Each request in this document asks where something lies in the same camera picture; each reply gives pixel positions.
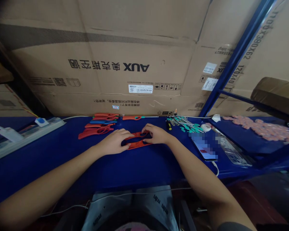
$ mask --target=pants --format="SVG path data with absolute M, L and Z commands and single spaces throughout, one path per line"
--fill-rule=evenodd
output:
M 96 231 L 115 212 L 133 206 L 156 218 L 169 231 L 178 231 L 178 225 L 174 215 L 171 191 L 169 185 L 138 189 L 136 193 L 119 197 L 107 197 L 92 203 L 89 207 L 82 231 Z M 132 191 L 110 192 L 94 194 L 92 201 L 108 195 L 122 195 Z

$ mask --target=hand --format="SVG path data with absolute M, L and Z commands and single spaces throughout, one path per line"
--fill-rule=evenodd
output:
M 146 124 L 146 126 L 142 129 L 142 133 L 144 133 L 145 131 L 149 131 L 152 139 L 144 139 L 144 142 L 147 143 L 153 143 L 153 144 L 157 144 L 157 143 L 164 143 L 164 144 L 168 144 L 172 139 L 174 139 L 175 137 L 170 135 L 168 132 L 166 132 L 164 129 L 154 126 L 152 124 Z
M 105 139 L 99 142 L 95 147 L 99 149 L 103 156 L 110 154 L 118 154 L 127 150 L 131 144 L 121 146 L 121 142 L 128 137 L 134 137 L 129 131 L 124 128 L 115 130 L 109 134 Z

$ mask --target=white tape roll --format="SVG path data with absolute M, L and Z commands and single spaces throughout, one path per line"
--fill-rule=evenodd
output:
M 200 127 L 201 127 L 205 132 L 208 132 L 208 131 L 211 130 L 211 127 L 210 127 L 209 125 L 207 125 L 207 124 L 202 124 Z

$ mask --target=left hand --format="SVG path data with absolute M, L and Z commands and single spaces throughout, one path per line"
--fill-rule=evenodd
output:
M 115 130 L 109 134 L 105 139 L 99 142 L 95 147 L 97 147 L 103 156 L 110 154 L 118 154 L 127 150 L 131 144 L 121 146 L 121 142 L 128 137 L 134 137 L 129 131 L 124 128 Z

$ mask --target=blue shelf frame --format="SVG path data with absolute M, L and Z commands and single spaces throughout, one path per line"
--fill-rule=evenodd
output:
M 225 88 L 226 84 L 228 83 L 229 79 L 231 78 L 232 74 L 234 73 L 235 69 L 239 65 L 241 59 L 243 58 L 245 52 L 249 48 L 250 44 L 253 42 L 257 32 L 261 28 L 264 21 L 267 19 L 271 9 L 276 5 L 278 0 L 262 0 L 256 9 L 253 17 L 251 18 L 249 24 L 246 27 L 240 41 L 235 48 L 233 55 L 230 57 L 228 64 L 226 65 L 223 73 L 219 77 L 218 82 L 216 83 L 214 89 L 212 90 L 208 100 L 206 101 L 204 107 L 202 108 L 199 116 L 206 117 L 208 112 L 213 107 L 214 103 L 220 96 L 220 94 L 224 94 L 238 100 L 250 103 L 252 105 L 261 107 L 263 109 L 270 110 L 272 112 L 278 112 L 280 115 L 285 116 L 286 114 L 276 109 L 264 105 L 259 102 L 255 102 L 249 98 L 236 95 L 230 92 L 226 92 L 223 89 Z M 253 167 L 259 170 L 265 170 L 270 167 L 273 167 L 275 164 L 282 163 L 286 160 L 289 160 L 289 144 L 279 148 L 278 150 L 268 154 L 263 159 L 257 161 Z

